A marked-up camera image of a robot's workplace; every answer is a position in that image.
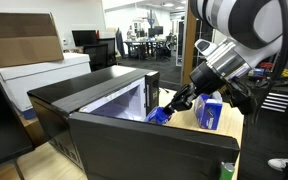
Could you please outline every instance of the blue object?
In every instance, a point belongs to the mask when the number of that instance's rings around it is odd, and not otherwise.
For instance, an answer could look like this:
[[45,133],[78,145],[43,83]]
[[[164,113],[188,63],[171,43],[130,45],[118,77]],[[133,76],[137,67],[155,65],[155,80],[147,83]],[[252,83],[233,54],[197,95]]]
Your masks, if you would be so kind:
[[156,124],[166,124],[172,114],[165,114],[162,107],[155,107],[145,118],[144,122],[155,121]]
[[155,19],[148,18],[147,21],[152,26],[155,22]]
[[21,112],[25,120],[30,120],[36,117],[36,113],[34,109],[28,109],[26,111]]
[[264,69],[260,69],[260,68],[255,68],[254,69],[254,77],[258,77],[258,76],[264,76]]
[[222,100],[212,99],[201,94],[195,101],[194,111],[198,123],[203,129],[216,130],[222,110]]

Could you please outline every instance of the white object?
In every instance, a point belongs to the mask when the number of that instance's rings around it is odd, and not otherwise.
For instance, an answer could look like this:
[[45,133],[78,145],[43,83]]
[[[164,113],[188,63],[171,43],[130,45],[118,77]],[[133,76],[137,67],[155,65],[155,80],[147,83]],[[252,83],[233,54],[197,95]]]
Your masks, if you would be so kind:
[[68,45],[68,41],[65,38],[63,38],[62,41],[63,41],[63,46]]
[[[282,18],[280,18],[281,10],[278,6],[277,0],[272,0],[265,4],[255,16],[253,23],[249,23],[248,26],[252,27],[254,34],[261,39],[263,42],[270,42],[269,44],[253,48],[248,45],[239,44],[236,42],[230,33],[234,31],[235,26],[230,26],[229,23],[232,16],[230,14],[233,10],[239,7],[239,1],[227,0],[227,1],[208,1],[206,5],[206,17],[203,17],[203,5],[204,0],[197,0],[197,7],[192,7],[198,10],[199,15],[220,31],[223,35],[227,36],[228,39],[236,43],[234,51],[242,58],[251,68],[256,67],[256,65],[263,59],[277,53],[281,49],[282,45]],[[246,9],[245,13],[251,13],[252,10]]]
[[174,4],[173,3],[162,3],[162,6],[164,6],[164,7],[173,7]]
[[178,6],[178,7],[176,7],[175,9],[184,9],[184,7],[183,6]]
[[144,89],[145,79],[141,78],[80,108],[79,112],[144,121],[146,117]]
[[285,168],[286,163],[288,163],[287,159],[270,159],[268,161],[268,165],[278,171],[283,171],[282,168]]
[[[203,43],[203,42],[209,44],[209,46],[208,46],[204,51],[201,51],[201,50],[198,48],[198,45],[199,45],[200,43]],[[209,55],[210,55],[212,52],[214,52],[214,50],[217,48],[217,45],[216,45],[216,44],[211,43],[211,42],[208,42],[208,41],[203,40],[203,39],[197,40],[197,41],[195,42],[194,46],[195,46],[196,49],[198,49],[198,51],[200,51],[200,52],[203,54],[203,56],[209,56]]]
[[27,91],[91,72],[88,55],[63,55],[62,61],[0,68],[0,82],[18,110],[32,109]]

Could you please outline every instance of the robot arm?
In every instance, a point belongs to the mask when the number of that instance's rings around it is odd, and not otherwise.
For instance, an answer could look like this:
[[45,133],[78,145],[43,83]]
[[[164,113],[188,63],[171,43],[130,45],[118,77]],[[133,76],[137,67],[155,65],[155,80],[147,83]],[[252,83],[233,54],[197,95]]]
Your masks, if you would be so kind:
[[218,46],[201,39],[195,43],[207,61],[191,72],[192,83],[184,85],[163,108],[169,115],[190,109],[198,95],[211,94],[224,84],[238,89],[235,79],[276,54],[283,42],[279,0],[190,0],[190,5],[197,18],[227,39]]

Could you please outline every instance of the blue and white box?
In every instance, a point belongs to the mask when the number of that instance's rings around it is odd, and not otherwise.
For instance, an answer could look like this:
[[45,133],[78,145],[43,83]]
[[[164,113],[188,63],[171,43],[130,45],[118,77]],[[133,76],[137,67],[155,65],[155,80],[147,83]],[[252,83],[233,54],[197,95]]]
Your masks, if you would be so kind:
[[211,96],[201,94],[195,100],[194,112],[199,125],[203,129],[216,130],[222,111],[222,97],[216,91]]

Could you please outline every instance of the ceiling light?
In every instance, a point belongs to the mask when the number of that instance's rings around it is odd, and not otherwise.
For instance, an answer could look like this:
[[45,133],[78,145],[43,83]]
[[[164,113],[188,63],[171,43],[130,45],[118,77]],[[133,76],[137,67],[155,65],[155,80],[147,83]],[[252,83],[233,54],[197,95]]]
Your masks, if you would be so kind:
[[173,3],[162,3],[162,6],[164,6],[164,7],[173,7],[174,4]]
[[175,9],[184,9],[183,6],[176,7]]

